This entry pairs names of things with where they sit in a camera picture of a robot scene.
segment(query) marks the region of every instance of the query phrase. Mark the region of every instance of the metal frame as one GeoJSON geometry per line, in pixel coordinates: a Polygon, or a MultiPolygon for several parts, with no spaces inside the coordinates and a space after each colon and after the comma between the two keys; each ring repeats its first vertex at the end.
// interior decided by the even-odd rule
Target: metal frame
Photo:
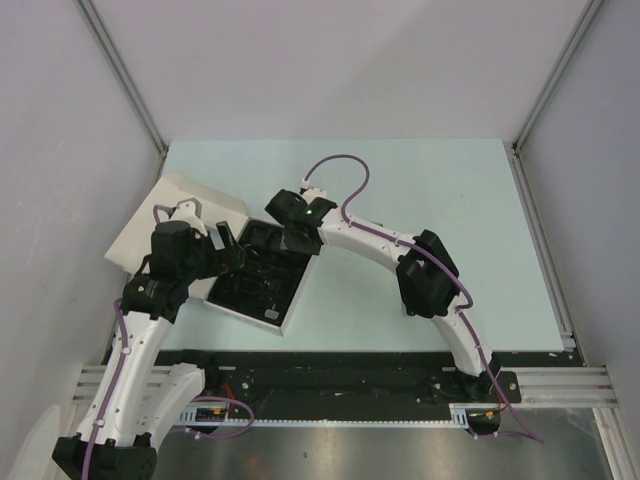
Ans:
{"type": "Polygon", "coordinates": [[[516,152],[522,151],[522,147],[529,138],[531,131],[538,123],[538,120],[549,104],[549,101],[560,84],[560,81],[564,78],[573,58],[584,42],[587,33],[591,30],[591,27],[602,12],[602,8],[605,6],[607,1],[608,0],[590,0],[583,10],[582,16],[571,32],[560,57],[553,66],[549,77],[542,87],[542,91],[536,98],[533,108],[527,115],[524,125],[522,125],[522,128],[513,142],[513,147],[516,152]]]}
{"type": "Polygon", "coordinates": [[[104,20],[100,16],[100,13],[96,9],[92,0],[74,0],[74,2],[78,6],[80,14],[87,23],[89,30],[91,30],[100,50],[102,50],[109,67],[111,67],[111,70],[116,76],[116,79],[122,87],[122,91],[125,96],[129,100],[133,111],[140,119],[147,135],[149,135],[149,139],[153,143],[153,146],[158,151],[158,154],[160,154],[161,157],[164,157],[168,150],[167,143],[163,140],[153,117],[149,113],[149,109],[142,99],[142,95],[133,81],[133,77],[129,73],[122,56],[118,52],[118,49],[113,42],[113,38],[111,37],[104,20]]]}

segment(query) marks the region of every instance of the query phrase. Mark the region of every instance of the purple cable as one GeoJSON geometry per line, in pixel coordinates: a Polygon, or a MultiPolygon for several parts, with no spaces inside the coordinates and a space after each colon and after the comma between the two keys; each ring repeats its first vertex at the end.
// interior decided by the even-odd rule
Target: purple cable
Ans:
{"type": "Polygon", "coordinates": [[[178,433],[178,432],[188,433],[188,432],[193,432],[196,436],[199,435],[201,437],[209,438],[211,440],[229,440],[231,438],[239,437],[240,435],[245,433],[247,430],[249,430],[251,428],[253,423],[256,421],[256,416],[253,413],[253,410],[251,409],[251,407],[249,405],[247,405],[246,403],[241,402],[240,400],[236,400],[235,398],[197,397],[193,401],[194,402],[227,402],[227,403],[232,403],[234,405],[237,405],[238,407],[243,408],[249,414],[249,423],[246,424],[244,427],[242,427],[240,430],[238,430],[236,432],[225,433],[225,434],[222,434],[222,435],[211,435],[211,434],[208,434],[208,433],[202,433],[202,432],[194,431],[194,430],[191,430],[191,429],[187,430],[187,429],[183,429],[183,428],[171,429],[170,433],[178,433]]]}
{"type": "Polygon", "coordinates": [[[511,402],[509,401],[509,399],[505,395],[504,390],[502,390],[502,387],[500,386],[500,384],[498,383],[498,380],[496,379],[495,375],[491,371],[491,368],[489,368],[489,362],[487,362],[487,359],[484,356],[484,351],[482,350],[480,338],[478,337],[478,334],[476,333],[475,329],[473,328],[473,325],[471,325],[471,322],[469,321],[469,319],[465,315],[464,309],[462,307],[458,308],[458,315],[460,316],[460,318],[464,322],[465,326],[467,327],[467,330],[469,330],[469,333],[471,334],[471,337],[473,338],[473,343],[475,343],[476,347],[478,348],[478,355],[480,356],[480,361],[482,362],[482,365],[484,366],[484,369],[486,370],[487,375],[489,375],[489,378],[491,379],[491,383],[493,383],[493,386],[496,389],[496,393],[498,394],[499,397],[501,397],[504,400],[505,405],[507,406],[507,408],[509,409],[509,411],[511,412],[513,417],[520,424],[520,426],[527,432],[527,433],[502,432],[502,435],[500,433],[498,433],[498,436],[516,436],[516,435],[513,435],[513,434],[519,434],[517,436],[525,436],[527,438],[530,438],[531,440],[535,440],[536,442],[540,442],[540,443],[544,444],[544,440],[540,436],[538,436],[538,434],[536,432],[534,432],[527,425],[527,423],[524,421],[522,416],[518,413],[518,411],[515,408],[513,408],[513,405],[511,405],[511,402]]]}
{"type": "MultiPolygon", "coordinates": [[[[491,383],[493,384],[494,388],[496,389],[496,392],[505,401],[505,404],[507,405],[507,408],[513,414],[513,416],[515,417],[516,421],[527,432],[527,433],[522,433],[522,432],[500,432],[500,433],[498,433],[498,436],[502,436],[502,437],[526,437],[526,438],[530,438],[532,440],[535,440],[537,442],[544,443],[544,440],[542,438],[540,438],[533,431],[533,429],[531,429],[527,425],[527,423],[524,421],[524,419],[521,417],[521,415],[516,411],[516,409],[513,407],[513,405],[511,405],[511,402],[509,402],[509,399],[507,398],[507,396],[505,395],[504,391],[502,390],[502,387],[500,387],[500,385],[498,384],[498,380],[496,379],[495,375],[491,371],[491,368],[489,367],[489,363],[487,362],[487,359],[484,356],[484,351],[482,350],[482,343],[480,342],[480,338],[478,337],[478,334],[476,333],[475,329],[473,328],[473,325],[471,325],[471,322],[469,321],[469,319],[467,318],[467,316],[463,312],[463,310],[469,309],[469,308],[471,308],[473,306],[473,298],[471,297],[471,293],[469,292],[469,290],[467,290],[467,288],[458,279],[458,277],[456,277],[453,274],[453,272],[447,268],[447,266],[445,264],[443,264],[440,260],[438,260],[435,256],[433,256],[431,253],[429,253],[424,248],[419,247],[418,245],[415,245],[413,243],[409,243],[407,241],[397,239],[392,235],[389,235],[389,234],[387,234],[385,232],[381,232],[380,230],[378,230],[376,228],[373,228],[373,227],[370,227],[368,225],[363,225],[363,224],[358,223],[356,221],[352,221],[349,218],[349,215],[347,213],[347,206],[358,195],[360,195],[360,193],[362,193],[362,191],[369,184],[369,179],[371,178],[371,170],[369,169],[369,166],[367,165],[367,163],[364,160],[362,160],[361,158],[356,157],[355,155],[350,155],[350,154],[331,155],[329,157],[323,158],[318,163],[316,163],[313,167],[311,167],[311,170],[309,170],[309,173],[307,173],[307,175],[304,177],[304,181],[309,181],[309,178],[311,178],[311,175],[313,174],[313,172],[315,172],[316,169],[318,167],[320,167],[322,164],[324,164],[324,163],[326,163],[326,162],[328,162],[330,160],[334,160],[334,159],[338,159],[338,158],[343,158],[343,159],[346,158],[346,159],[355,160],[356,162],[358,162],[360,165],[362,165],[364,167],[364,171],[365,171],[365,178],[364,178],[364,181],[362,182],[362,185],[360,185],[360,187],[355,192],[353,192],[351,195],[349,195],[347,197],[347,199],[342,204],[342,207],[340,208],[340,212],[342,214],[342,219],[351,227],[358,228],[358,229],[360,229],[360,230],[362,230],[364,232],[370,233],[370,234],[375,235],[375,236],[380,237],[380,238],[384,238],[385,240],[387,240],[389,242],[397,243],[398,245],[402,245],[403,247],[411,248],[412,250],[415,250],[416,252],[420,253],[425,258],[427,258],[430,262],[432,262],[434,265],[436,265],[454,283],[454,285],[458,289],[460,289],[460,292],[462,292],[462,294],[467,299],[466,305],[461,305],[458,308],[456,308],[456,312],[458,313],[458,315],[460,315],[460,318],[462,318],[462,321],[464,322],[465,326],[467,327],[467,330],[469,330],[469,333],[471,334],[471,337],[473,338],[473,342],[475,343],[476,348],[478,349],[478,354],[480,356],[480,361],[482,362],[482,365],[484,366],[484,368],[485,368],[485,370],[487,372],[487,375],[489,375],[489,378],[491,379],[491,383]]],[[[469,429],[469,431],[473,435],[475,435],[475,433],[473,432],[473,430],[471,428],[469,429]]]]}
{"type": "MultiPolygon", "coordinates": [[[[127,326],[124,323],[124,317],[122,316],[122,311],[120,310],[121,300],[122,299],[118,299],[115,302],[113,302],[113,308],[116,311],[116,320],[118,322],[118,327],[120,328],[120,337],[122,339],[122,350],[124,350],[129,346],[129,338],[127,334],[127,326]]],[[[104,414],[107,412],[109,401],[113,396],[113,392],[116,389],[118,379],[122,374],[122,369],[124,368],[124,361],[126,358],[127,356],[121,351],[120,358],[118,358],[118,364],[116,365],[116,369],[113,373],[113,377],[111,377],[111,382],[109,382],[109,387],[107,388],[107,392],[105,393],[104,399],[102,400],[102,404],[98,409],[98,414],[96,415],[96,419],[93,424],[93,429],[91,430],[91,435],[89,435],[87,450],[84,453],[84,461],[82,462],[82,480],[89,480],[89,469],[91,467],[91,455],[93,455],[93,447],[96,444],[96,439],[98,438],[98,431],[100,430],[98,421],[104,419],[104,414]]]]}

